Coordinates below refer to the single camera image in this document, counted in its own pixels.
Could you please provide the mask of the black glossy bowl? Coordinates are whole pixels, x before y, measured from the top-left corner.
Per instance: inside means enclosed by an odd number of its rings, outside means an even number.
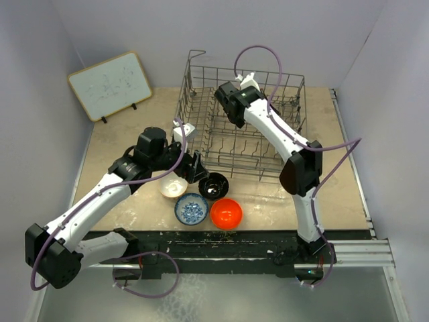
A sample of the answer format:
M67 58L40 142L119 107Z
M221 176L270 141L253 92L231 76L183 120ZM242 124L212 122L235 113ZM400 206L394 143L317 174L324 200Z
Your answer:
M211 172L198 183L199 193L210 201L224 198L229 191L229 181L218 172Z

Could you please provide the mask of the grey wire dish rack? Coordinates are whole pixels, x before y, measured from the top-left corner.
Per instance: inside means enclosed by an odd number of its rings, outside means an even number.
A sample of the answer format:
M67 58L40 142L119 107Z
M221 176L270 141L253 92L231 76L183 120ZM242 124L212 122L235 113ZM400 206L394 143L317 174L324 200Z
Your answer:
M304 76L252 71L262 93L273 98L275 111L294 131L306 136ZM235 82L232 68L208 65L204 50L189 51L176 108L176 117L197 129L188 149L198 150L202 163L211 172L222 172L231 178L240 174L277 178L284 167L279 153L252 125L233 125L215 99L215 91L228 81Z

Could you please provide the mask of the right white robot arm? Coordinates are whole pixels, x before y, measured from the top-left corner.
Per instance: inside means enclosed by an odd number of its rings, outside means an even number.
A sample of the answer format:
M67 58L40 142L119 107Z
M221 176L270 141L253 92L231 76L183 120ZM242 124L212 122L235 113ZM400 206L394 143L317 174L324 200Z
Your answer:
M253 86L237 89L222 84L214 94L229 121L241 128L255 127L284 161L280 184L294 201L298 221L298 255L314 262L327 248L334 262L334 250L328 242L317 215L317 188L322 174L322 146L296 133L272 108L264 94Z

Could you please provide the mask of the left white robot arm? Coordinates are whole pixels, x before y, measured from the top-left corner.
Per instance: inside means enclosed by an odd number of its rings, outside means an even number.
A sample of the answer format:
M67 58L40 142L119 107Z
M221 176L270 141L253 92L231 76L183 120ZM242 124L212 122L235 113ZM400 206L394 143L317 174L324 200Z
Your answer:
M97 185L67 212L44 226L31 225L25 232L25 261L32 267L30 287L36 276L54 288L69 284L84 268L118 258L130 263L137 257L138 239L123 228L98 238L87 233L116 205L133 195L143 184L175 173L192 184L208 177L200 153L189 154L187 143L197 135L190 123L175 127L173 140L158 127L147 127L137 143L116 159Z

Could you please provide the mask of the beige white bowl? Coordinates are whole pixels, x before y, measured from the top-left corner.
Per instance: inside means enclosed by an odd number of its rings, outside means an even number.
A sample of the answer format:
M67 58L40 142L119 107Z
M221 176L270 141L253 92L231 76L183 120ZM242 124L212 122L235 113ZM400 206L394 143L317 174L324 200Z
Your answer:
M167 176L158 180L159 192L167 198L175 199L181 197L188 188L188 182L171 172Z

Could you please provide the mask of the blue white patterned bowl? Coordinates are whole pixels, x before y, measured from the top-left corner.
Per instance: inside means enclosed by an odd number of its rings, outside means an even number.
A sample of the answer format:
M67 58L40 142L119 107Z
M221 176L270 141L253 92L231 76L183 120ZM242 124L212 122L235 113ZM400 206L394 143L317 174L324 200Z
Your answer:
M186 193L177 200L174 214L181 224L193 226L206 219L208 210L208 203L203 196L196 193Z

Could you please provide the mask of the orange bowl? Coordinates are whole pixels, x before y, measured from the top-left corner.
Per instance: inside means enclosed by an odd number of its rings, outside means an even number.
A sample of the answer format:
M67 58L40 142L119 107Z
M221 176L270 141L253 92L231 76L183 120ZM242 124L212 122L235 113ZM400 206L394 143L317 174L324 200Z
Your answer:
M234 199L219 199L210 208L210 219L219 229L236 229L243 219L243 210Z

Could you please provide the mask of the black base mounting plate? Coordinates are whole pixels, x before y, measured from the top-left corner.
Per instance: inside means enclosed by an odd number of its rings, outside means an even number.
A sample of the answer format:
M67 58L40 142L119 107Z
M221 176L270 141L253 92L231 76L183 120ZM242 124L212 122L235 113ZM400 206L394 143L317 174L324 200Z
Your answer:
M104 264L141 268L145 279L162 274L269 274L281 278L322 276L336 262L332 244L314 250L295 231L132 231L140 260L108 259Z

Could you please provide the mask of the small whiteboard with wood frame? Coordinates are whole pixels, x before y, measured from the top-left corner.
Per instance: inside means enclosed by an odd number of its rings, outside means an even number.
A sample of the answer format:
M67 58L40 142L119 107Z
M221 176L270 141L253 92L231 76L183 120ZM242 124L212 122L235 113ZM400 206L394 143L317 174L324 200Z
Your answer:
M68 84L93 122L104 121L152 96L143 66L133 51L70 74Z

